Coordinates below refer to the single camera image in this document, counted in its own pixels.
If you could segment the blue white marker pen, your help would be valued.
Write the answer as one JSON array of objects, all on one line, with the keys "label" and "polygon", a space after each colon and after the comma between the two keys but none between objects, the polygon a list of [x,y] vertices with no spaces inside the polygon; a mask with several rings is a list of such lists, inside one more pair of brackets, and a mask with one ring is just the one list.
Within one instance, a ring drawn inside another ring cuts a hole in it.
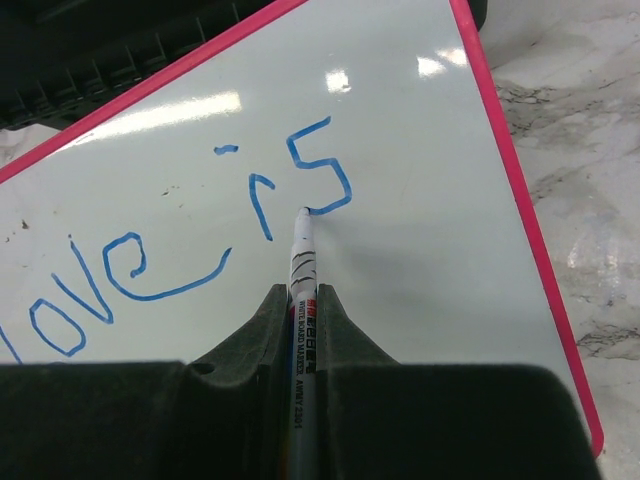
[{"label": "blue white marker pen", "polygon": [[316,479],[317,447],[317,269],[310,210],[294,223],[289,278],[291,377],[286,477]]}]

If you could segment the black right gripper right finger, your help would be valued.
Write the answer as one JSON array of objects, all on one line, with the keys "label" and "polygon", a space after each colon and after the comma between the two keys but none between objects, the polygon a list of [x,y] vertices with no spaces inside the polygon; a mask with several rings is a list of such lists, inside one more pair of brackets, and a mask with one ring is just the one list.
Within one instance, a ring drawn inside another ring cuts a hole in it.
[{"label": "black right gripper right finger", "polygon": [[596,479],[573,400],[522,364],[396,362],[321,285],[323,479]]}]

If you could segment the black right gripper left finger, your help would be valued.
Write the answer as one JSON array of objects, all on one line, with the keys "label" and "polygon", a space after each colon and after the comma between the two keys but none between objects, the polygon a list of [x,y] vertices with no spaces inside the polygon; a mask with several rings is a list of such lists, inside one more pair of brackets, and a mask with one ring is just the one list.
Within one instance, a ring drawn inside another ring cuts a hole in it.
[{"label": "black right gripper left finger", "polygon": [[273,479],[287,292],[185,364],[6,365],[5,479]]}]

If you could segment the pink framed whiteboard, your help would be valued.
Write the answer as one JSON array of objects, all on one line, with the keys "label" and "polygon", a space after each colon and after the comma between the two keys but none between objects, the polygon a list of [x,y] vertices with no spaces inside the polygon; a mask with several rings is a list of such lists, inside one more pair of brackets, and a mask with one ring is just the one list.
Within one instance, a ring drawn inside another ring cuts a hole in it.
[{"label": "pink framed whiteboard", "polygon": [[192,360],[289,273],[411,364],[522,363],[604,434],[464,1],[276,1],[1,171],[5,364]]}]

